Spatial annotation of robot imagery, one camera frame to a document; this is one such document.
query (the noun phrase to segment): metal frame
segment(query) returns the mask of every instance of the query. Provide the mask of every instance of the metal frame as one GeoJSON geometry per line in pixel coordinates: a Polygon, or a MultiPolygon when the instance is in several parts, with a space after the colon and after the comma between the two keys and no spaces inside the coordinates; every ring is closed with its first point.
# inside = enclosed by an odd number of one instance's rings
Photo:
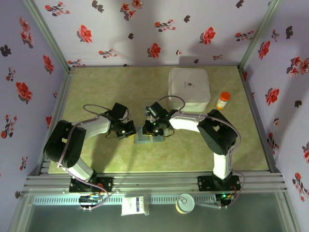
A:
{"type": "Polygon", "coordinates": [[[260,26],[258,27],[258,29],[256,30],[256,33],[253,37],[253,39],[251,40],[251,43],[248,46],[247,51],[245,52],[245,54],[243,55],[240,65],[239,65],[239,69],[243,70],[244,67],[247,65],[247,63],[249,62],[249,59],[251,57],[251,55],[256,52],[256,48],[259,45],[260,39],[262,38],[262,36],[265,34],[266,30],[268,29],[268,26],[270,25],[270,22],[274,16],[274,13],[278,7],[278,5],[281,3],[282,0],[272,0],[268,6],[268,9],[264,15],[264,18],[260,24],[260,26]]]}
{"type": "MultiPolygon", "coordinates": [[[[287,188],[280,173],[267,171],[243,172],[246,177],[243,192],[247,193],[275,193],[279,205],[282,221],[287,232],[300,231],[295,218],[295,213],[288,199],[287,188]]],[[[114,177],[112,196],[122,195],[152,195],[174,196],[175,194],[188,193],[193,196],[209,196],[220,194],[222,191],[200,192],[197,177],[211,175],[211,172],[167,172],[167,173],[105,173],[98,176],[114,177]]],[[[72,197],[85,195],[79,193],[69,194],[70,176],[68,174],[45,174],[29,176],[22,190],[18,207],[10,231],[24,232],[31,209],[35,205],[35,197],[54,196],[72,197]]]]}
{"type": "Polygon", "coordinates": [[[29,10],[30,14],[32,15],[33,19],[37,23],[37,26],[40,28],[44,38],[50,45],[52,51],[55,53],[56,57],[58,58],[59,62],[61,63],[63,69],[68,73],[70,71],[66,59],[59,48],[53,34],[51,33],[50,29],[47,26],[42,14],[40,13],[36,3],[34,0],[23,0],[25,6],[29,10]]]}
{"type": "MultiPolygon", "coordinates": [[[[66,100],[68,97],[74,69],[70,70],[66,60],[53,38],[46,22],[39,12],[34,0],[23,0],[33,18],[36,20],[46,40],[57,55],[63,68],[68,72],[61,87],[61,91],[56,104],[53,119],[59,121],[63,115],[66,100]]],[[[268,7],[264,19],[258,28],[255,37],[250,43],[240,65],[239,73],[243,77],[243,67],[248,63],[249,58],[255,48],[258,46],[259,40],[269,25],[271,18],[281,0],[273,0],[268,7]]],[[[270,171],[244,171],[246,182],[243,192],[246,193],[275,193],[277,203],[280,209],[280,214],[283,224],[287,232],[300,231],[296,220],[295,212],[292,208],[290,198],[284,179],[275,167],[275,161],[269,151],[269,147],[263,138],[266,138],[262,122],[259,120],[259,114],[250,95],[251,90],[248,85],[243,82],[245,92],[249,101],[251,112],[256,123],[256,127],[262,142],[262,147],[266,155],[267,164],[270,171]]],[[[48,174],[50,161],[43,160],[42,165],[38,170],[38,176],[29,176],[26,179],[25,186],[22,190],[22,196],[19,199],[18,206],[15,210],[14,217],[10,226],[10,232],[24,232],[27,228],[27,222],[31,215],[32,207],[35,204],[36,196],[79,196],[79,193],[69,194],[70,176],[68,174],[48,174]]],[[[143,194],[143,195],[175,195],[189,193],[193,196],[201,195],[198,190],[197,177],[201,175],[211,175],[211,172],[168,172],[168,173],[105,173],[98,176],[114,177],[114,187],[112,195],[122,196],[127,194],[143,194]]],[[[219,194],[222,191],[202,192],[202,194],[219,194]]]]}

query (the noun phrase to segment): orange pill bottle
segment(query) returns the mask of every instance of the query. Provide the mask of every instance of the orange pill bottle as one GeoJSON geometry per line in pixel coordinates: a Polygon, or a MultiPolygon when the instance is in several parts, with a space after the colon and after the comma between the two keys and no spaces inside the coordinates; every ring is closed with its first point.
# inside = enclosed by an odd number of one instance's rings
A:
{"type": "Polygon", "coordinates": [[[222,110],[225,105],[227,104],[227,102],[230,100],[231,98],[231,94],[229,92],[223,92],[221,93],[218,102],[217,102],[217,108],[219,110],[222,110]]]}

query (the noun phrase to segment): white plastic container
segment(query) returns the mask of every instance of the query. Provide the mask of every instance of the white plastic container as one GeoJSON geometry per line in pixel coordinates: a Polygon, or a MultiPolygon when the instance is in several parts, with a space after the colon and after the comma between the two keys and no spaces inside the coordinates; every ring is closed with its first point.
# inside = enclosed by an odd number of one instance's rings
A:
{"type": "MultiPolygon", "coordinates": [[[[174,68],[169,72],[169,95],[185,101],[183,112],[203,112],[211,100],[209,80],[204,69],[174,68]]],[[[179,110],[181,100],[169,97],[169,108],[179,110]]]]}

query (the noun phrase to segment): round can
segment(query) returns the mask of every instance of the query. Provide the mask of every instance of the round can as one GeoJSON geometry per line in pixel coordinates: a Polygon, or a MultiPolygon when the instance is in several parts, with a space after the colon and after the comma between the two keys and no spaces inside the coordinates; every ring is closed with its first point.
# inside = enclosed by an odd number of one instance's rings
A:
{"type": "Polygon", "coordinates": [[[217,102],[217,108],[219,110],[222,110],[227,104],[227,102],[230,100],[230,98],[231,94],[229,92],[222,92],[217,102]]]}
{"type": "Polygon", "coordinates": [[[181,214],[190,213],[195,206],[194,198],[189,194],[182,194],[176,201],[176,209],[181,214]]]}

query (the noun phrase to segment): glass panel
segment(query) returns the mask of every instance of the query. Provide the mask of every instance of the glass panel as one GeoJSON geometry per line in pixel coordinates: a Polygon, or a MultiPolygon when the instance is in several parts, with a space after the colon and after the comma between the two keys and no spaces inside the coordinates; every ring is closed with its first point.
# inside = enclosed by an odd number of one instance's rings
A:
{"type": "Polygon", "coordinates": [[[182,215],[175,205],[150,205],[149,215],[121,215],[121,205],[105,205],[84,212],[73,206],[33,206],[28,232],[281,232],[274,194],[242,194],[231,208],[196,205],[182,215]]]}

